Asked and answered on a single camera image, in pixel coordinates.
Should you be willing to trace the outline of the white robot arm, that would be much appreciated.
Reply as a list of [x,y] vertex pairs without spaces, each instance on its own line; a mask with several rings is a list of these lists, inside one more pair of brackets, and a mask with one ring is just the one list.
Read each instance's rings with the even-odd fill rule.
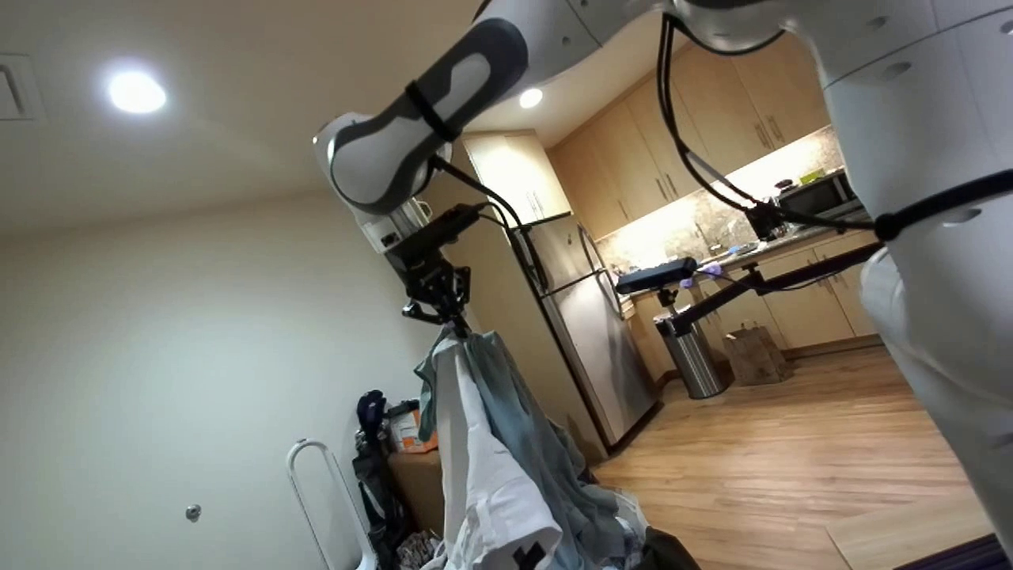
[[861,301],[1013,555],[1013,0],[485,0],[392,104],[325,123],[316,161],[397,252],[441,145],[649,9],[714,53],[808,42],[880,237]]

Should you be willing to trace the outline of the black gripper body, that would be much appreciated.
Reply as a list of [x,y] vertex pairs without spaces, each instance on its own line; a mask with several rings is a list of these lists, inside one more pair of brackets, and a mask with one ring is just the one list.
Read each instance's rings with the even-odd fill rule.
[[468,267],[452,267],[442,248],[478,221],[480,207],[452,207],[422,232],[397,241],[385,261],[410,301],[430,303],[435,314],[455,314],[468,301]]

